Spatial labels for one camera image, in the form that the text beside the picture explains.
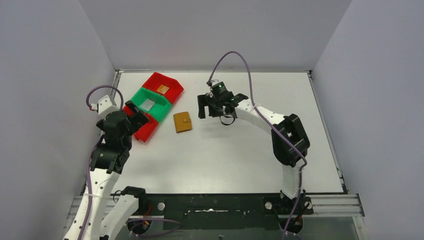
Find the red bin with black card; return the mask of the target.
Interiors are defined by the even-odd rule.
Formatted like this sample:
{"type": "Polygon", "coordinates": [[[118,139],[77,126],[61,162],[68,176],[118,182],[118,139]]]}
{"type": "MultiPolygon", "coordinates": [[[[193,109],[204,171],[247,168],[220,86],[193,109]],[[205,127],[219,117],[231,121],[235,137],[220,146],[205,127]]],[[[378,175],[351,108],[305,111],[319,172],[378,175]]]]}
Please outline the red bin with black card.
{"type": "Polygon", "coordinates": [[[151,136],[154,134],[156,128],[159,125],[159,122],[149,113],[145,112],[143,109],[138,108],[144,115],[148,118],[148,122],[146,124],[138,125],[140,128],[137,132],[133,134],[134,138],[143,143],[147,143],[151,136]]]}

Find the green plastic bin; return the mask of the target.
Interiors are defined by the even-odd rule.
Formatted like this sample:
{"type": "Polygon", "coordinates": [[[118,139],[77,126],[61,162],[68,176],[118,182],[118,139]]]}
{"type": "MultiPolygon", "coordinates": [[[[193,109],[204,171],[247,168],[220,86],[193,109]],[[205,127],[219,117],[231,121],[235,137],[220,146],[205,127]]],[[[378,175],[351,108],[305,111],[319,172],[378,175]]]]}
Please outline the green plastic bin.
{"type": "Polygon", "coordinates": [[[141,87],[130,99],[139,109],[161,123],[170,112],[172,104],[165,96],[141,87]]]}

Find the yellow leather card holder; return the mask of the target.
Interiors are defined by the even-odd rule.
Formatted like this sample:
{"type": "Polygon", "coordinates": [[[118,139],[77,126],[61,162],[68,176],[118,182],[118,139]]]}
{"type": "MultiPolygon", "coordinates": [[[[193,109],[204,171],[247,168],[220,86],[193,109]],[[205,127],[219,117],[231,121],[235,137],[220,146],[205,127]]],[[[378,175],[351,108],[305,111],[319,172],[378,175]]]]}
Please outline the yellow leather card holder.
{"type": "Polygon", "coordinates": [[[176,133],[183,133],[193,129],[192,120],[188,111],[178,112],[173,115],[176,133]]]}

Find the red bin with gold card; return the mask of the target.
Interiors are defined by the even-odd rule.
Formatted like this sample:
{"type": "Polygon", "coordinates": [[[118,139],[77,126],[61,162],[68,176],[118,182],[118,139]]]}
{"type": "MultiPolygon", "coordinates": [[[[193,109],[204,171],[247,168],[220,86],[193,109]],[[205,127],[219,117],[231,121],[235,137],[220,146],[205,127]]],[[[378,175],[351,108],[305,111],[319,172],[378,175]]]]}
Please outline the red bin with gold card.
{"type": "Polygon", "coordinates": [[[183,86],[176,79],[159,72],[154,72],[143,83],[142,87],[164,96],[172,105],[175,104],[184,91],[183,86]]]}

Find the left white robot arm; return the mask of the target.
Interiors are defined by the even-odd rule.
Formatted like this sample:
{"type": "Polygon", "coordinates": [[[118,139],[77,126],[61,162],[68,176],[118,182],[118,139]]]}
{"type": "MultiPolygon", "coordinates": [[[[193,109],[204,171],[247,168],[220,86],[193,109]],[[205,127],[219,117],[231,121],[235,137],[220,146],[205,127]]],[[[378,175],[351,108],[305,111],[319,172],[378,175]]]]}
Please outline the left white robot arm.
{"type": "Polygon", "coordinates": [[[149,122],[146,113],[131,100],[124,110],[108,113],[96,126],[104,133],[93,148],[87,168],[86,190],[66,240],[113,240],[132,214],[148,208],[144,188],[125,187],[116,205],[106,214],[111,193],[130,156],[132,137],[149,122]]]}

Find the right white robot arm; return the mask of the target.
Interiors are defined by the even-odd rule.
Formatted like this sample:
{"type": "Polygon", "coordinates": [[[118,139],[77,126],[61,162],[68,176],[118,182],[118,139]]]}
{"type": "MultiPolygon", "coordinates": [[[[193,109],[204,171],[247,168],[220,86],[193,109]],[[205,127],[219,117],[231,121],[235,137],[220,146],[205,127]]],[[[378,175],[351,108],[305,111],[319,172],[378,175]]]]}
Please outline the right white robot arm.
{"type": "Polygon", "coordinates": [[[304,193],[303,170],[311,142],[300,117],[287,115],[260,106],[250,96],[229,91],[223,81],[209,80],[209,92],[197,96],[198,117],[204,119],[230,118],[243,120],[267,132],[271,137],[272,152],[282,164],[282,209],[294,214],[301,207],[304,193]]]}

